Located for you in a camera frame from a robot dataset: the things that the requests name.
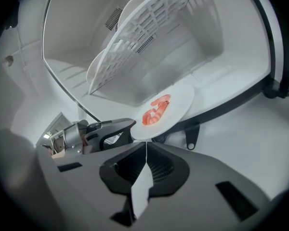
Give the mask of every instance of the white wall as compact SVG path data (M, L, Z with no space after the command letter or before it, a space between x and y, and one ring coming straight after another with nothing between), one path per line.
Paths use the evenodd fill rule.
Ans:
M45 27L45 56L88 45L98 16L110 1L52 0Z
M47 71L41 57L40 37L47 0L20 0L18 30L25 66L18 50L17 29L4 30L0 38L0 129L26 137L35 144L62 112L79 120L78 107ZM3 64L12 55L13 64Z
M268 39L253 0L214 0L221 22L224 49L269 63Z

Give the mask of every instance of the black rectangular slot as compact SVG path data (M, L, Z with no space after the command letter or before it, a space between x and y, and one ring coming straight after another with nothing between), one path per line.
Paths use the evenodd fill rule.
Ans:
M65 165L58 166L58 169L60 172L64 172L64 171L69 171L71 169L75 169L81 166L82 165L80 163L72 163L72 164L65 164Z
M229 181L215 185L241 221L257 212L257 208Z

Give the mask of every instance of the white dish rack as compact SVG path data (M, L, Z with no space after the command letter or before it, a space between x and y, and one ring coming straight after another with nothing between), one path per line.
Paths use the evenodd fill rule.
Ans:
M100 120L135 118L150 98L188 84L195 97L186 120L270 73L267 33L253 0L145 0L116 31L127 2L51 0L46 14L45 63Z
M156 32L185 8L188 0L145 0L112 37L95 71L89 94L112 80L119 71L129 71L128 61L152 41Z

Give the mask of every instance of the white surface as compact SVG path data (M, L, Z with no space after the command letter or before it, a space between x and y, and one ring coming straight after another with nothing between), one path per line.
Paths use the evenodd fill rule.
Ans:
M153 108L151 102L166 94L171 95L171 98L161 119L149 126L142 124L143 114ZM136 140L147 140L166 132L185 115L192 104L194 94L194 88L187 85L177 85L165 89L143 105L140 112L134 118L136 124L131 128L131 136Z
M118 21L118 28L122 25L125 19L145 0L130 0L124 7Z
M44 36L50 57L88 45L97 18L110 0L51 0Z
M116 5L116 0L108 1ZM139 55L137 61L143 68L123 71L93 95L87 95L86 71L105 38L97 40L101 42L95 45L98 51L87 47L91 60L74 54L74 49L65 52L68 57L55 56L47 63L70 94L100 120L135 117L143 102L167 86L188 84L195 87L196 94L182 118L185 120L236 97L270 73L266 31L252 0L190 0L182 12L174 20L180 26L164 26L167 30L158 31L157 38ZM101 20L96 32L103 28ZM166 81L154 86L163 75ZM131 98L138 103L129 103Z
M275 51L275 77L277 81L281 81L283 77L284 69L284 48L283 39L279 27L279 23L274 12L274 9L269 0L259 0L265 10L267 19L270 23L270 28L272 30L272 37L274 41L274 51Z
M88 68L88 71L87 71L87 75L86 75L86 80L87 82L90 84L91 81L93 80L95 74L96 74L96 69L97 69L97 66L102 58L102 55L104 53L105 49L102 50L95 58L94 60L92 61L92 63L90 64L89 68Z
M0 129L7 128L33 145L59 113L70 121L79 120L75 102L47 71L41 57L42 19L47 0L20 0L18 29L4 30L0 38ZM10 67L2 64L12 55Z
M145 0L118 28L97 66L88 93L112 80L119 71L132 68L128 61L159 28L185 8L188 0Z
M89 46L96 52L105 49L116 32L115 28L110 31L106 26L106 21L110 18L116 8L123 10L129 0L106 0L107 5L99 8L99 12L95 15L96 20L92 27Z
M186 149L183 132L165 143ZM273 199L289 188L289 97L270 100L259 94L201 124L193 152L221 160Z
M134 215L137 217L137 219L148 206L149 189L151 187L153 187L152 172L149 165L145 163L144 168L131 187L131 201Z

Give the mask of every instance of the raw shrimp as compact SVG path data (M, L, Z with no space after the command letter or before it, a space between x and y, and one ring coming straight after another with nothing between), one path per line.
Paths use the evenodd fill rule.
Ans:
M158 103L158 109L156 110L154 116L151 117L151 115L149 113L149 119L147 120L148 121L147 124L151 125L151 124L158 122L160 120L160 118L162 117L163 113L165 112L168 104L169 104L168 100L165 100L162 103Z
M150 109L143 115L143 124L148 125L148 120L151 118L151 112L156 112L156 109Z
M170 98L171 98L171 96L169 94L161 96L160 98L158 98L155 101L153 101L151 103L151 106L155 106L155 105L157 105L157 104L159 104L161 102L164 102L164 101L169 101Z

